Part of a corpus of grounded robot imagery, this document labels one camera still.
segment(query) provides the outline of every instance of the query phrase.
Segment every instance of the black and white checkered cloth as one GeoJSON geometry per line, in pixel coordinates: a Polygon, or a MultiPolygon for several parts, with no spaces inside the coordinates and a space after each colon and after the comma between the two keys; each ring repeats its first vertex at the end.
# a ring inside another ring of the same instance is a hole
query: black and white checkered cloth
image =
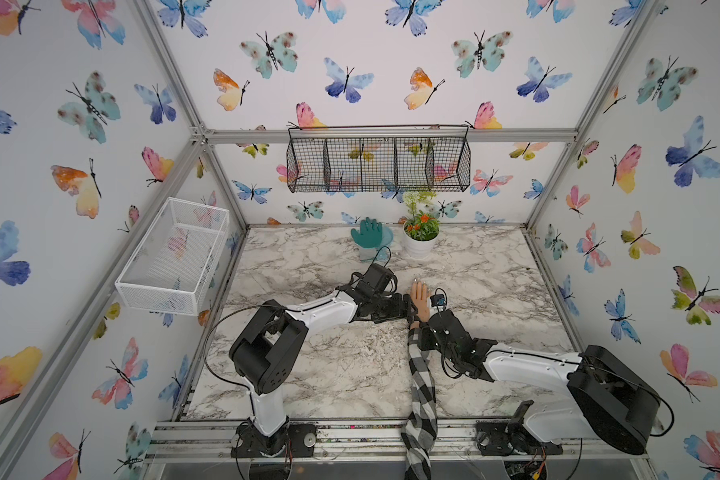
{"type": "Polygon", "coordinates": [[[412,412],[401,433],[408,450],[405,454],[405,480],[432,480],[429,451],[438,436],[438,414],[432,375],[427,368],[429,352],[418,349],[419,328],[408,332],[408,366],[411,367],[412,412]]]}

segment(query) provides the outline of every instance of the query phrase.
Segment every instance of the wire basket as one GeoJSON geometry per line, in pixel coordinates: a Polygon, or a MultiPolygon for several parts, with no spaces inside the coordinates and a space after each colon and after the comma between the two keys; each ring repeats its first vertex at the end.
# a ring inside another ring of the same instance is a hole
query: wire basket
{"type": "MultiPolygon", "coordinates": [[[[470,183],[468,127],[411,136],[294,137],[288,143],[291,192],[464,191],[470,183]]],[[[357,130],[376,127],[346,127],[357,130]]]]}
{"type": "Polygon", "coordinates": [[[230,228],[230,212],[168,198],[115,287],[131,308],[197,315],[230,228]]]}

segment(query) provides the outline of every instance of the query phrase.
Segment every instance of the potted plant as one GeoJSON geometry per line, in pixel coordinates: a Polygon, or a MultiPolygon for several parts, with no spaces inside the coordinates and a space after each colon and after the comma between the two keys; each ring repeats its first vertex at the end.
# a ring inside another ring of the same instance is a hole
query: potted plant
{"type": "Polygon", "coordinates": [[[440,221],[418,208],[418,204],[431,204],[433,192],[406,192],[403,201],[408,206],[408,217],[403,225],[405,251],[415,259],[426,258],[440,234],[440,221]]]}

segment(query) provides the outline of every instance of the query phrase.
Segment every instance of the white wire basket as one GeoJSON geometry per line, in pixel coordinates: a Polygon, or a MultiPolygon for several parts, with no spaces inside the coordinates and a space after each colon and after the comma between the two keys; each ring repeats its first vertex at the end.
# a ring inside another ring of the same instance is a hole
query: white wire basket
{"type": "Polygon", "coordinates": [[[125,305],[197,315],[229,228],[228,210],[168,198],[117,277],[125,305]]]}

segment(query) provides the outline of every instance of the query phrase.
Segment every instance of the white marble surface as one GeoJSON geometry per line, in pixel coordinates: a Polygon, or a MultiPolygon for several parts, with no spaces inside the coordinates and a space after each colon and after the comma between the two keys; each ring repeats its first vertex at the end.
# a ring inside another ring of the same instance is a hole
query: white marble surface
{"type": "MultiPolygon", "coordinates": [[[[274,298],[282,304],[324,296],[365,272],[350,227],[270,227],[251,229],[223,314],[274,298]]],[[[398,291],[414,278],[448,292],[448,306],[472,337],[552,352],[571,351],[570,341],[547,288],[514,226],[444,226],[433,253],[413,260],[394,228],[389,268],[398,291]]],[[[255,310],[220,325],[209,361],[230,379],[239,379],[229,348],[255,310]]],[[[411,411],[405,320],[375,325],[355,322],[312,336],[283,385],[291,418],[403,418],[411,411]]],[[[556,394],[514,382],[447,378],[440,354],[432,371],[441,416],[508,416],[522,400],[556,394]]],[[[244,389],[203,370],[185,419],[245,418],[250,401],[244,389]]]]}

